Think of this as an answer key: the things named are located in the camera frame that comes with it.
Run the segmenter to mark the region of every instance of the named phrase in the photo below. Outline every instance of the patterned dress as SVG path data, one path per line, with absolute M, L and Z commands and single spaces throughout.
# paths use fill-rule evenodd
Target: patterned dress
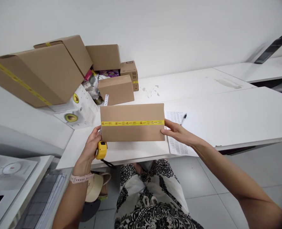
M 137 174 L 131 164 L 121 166 L 117 201 L 118 228 L 203 228 L 189 214 L 181 185 L 167 160 L 154 162 L 148 173 Z

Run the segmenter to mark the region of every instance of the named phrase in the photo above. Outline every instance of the avocado image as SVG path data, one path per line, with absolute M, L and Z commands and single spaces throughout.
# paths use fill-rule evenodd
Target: avocado image
M 78 103 L 80 101 L 77 94 L 75 94 L 75 93 L 73 94 L 73 101 L 75 101 L 76 103 Z
M 78 120 L 77 116 L 75 114 L 66 114 L 65 119 L 67 122 L 75 122 Z

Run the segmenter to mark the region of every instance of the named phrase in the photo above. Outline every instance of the wristwatch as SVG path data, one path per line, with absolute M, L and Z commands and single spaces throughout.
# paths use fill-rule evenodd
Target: wristwatch
M 88 175 L 85 175 L 85 176 L 74 176 L 71 174 L 70 176 L 70 181 L 71 183 L 73 184 L 76 184 L 76 183 L 83 183 L 85 181 L 88 181 L 91 177 L 93 177 L 94 174 L 93 173 L 89 173 Z

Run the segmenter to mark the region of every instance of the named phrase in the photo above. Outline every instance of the black strap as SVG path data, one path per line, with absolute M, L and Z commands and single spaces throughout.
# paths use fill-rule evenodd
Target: black strap
M 101 161 L 104 162 L 108 167 L 110 167 L 112 169 L 116 169 L 116 167 L 113 164 L 111 164 L 110 162 L 105 161 L 104 159 L 101 159 Z

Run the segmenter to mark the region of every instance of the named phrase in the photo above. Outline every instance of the pen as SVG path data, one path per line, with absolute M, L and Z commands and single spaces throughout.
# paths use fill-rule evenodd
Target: pen
M 183 116 L 182 122 L 181 122 L 181 124 L 180 124 L 181 126 L 182 126 L 182 124 L 183 124 L 183 121 L 186 119 L 186 115 L 187 115 L 187 114 L 185 114 L 185 115 Z

